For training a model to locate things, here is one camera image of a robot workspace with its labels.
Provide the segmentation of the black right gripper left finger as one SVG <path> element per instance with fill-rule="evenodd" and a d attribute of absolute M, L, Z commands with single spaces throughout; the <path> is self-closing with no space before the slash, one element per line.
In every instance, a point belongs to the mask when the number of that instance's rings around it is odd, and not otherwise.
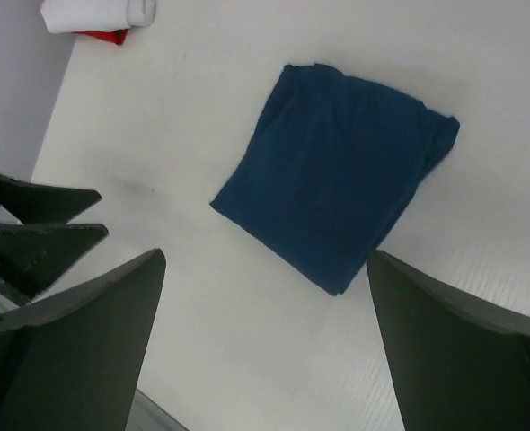
<path fill-rule="evenodd" d="M 0 313 L 0 430 L 123 430 L 163 288 L 147 251 Z"/>

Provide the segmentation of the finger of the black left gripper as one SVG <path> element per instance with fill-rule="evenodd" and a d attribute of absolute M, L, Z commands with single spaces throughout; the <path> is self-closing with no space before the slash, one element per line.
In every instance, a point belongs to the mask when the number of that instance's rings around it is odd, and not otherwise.
<path fill-rule="evenodd" d="M 93 189 L 29 183 L 0 173 L 0 207 L 22 224 L 66 224 L 101 199 Z"/>
<path fill-rule="evenodd" d="M 102 224 L 0 224 L 0 295 L 33 300 L 108 234 Z"/>

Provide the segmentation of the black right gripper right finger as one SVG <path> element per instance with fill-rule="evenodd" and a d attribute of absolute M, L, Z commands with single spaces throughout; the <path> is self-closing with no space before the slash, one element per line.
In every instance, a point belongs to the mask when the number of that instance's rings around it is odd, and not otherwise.
<path fill-rule="evenodd" d="M 530 430 L 530 317 L 384 251 L 370 291 L 407 430 Z"/>

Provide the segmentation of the blue printed t shirt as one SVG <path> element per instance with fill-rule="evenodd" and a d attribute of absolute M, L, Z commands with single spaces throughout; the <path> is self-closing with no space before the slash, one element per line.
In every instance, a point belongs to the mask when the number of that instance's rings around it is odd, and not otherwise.
<path fill-rule="evenodd" d="M 287 65 L 211 206 L 329 295 L 341 295 L 459 121 L 333 66 Z"/>

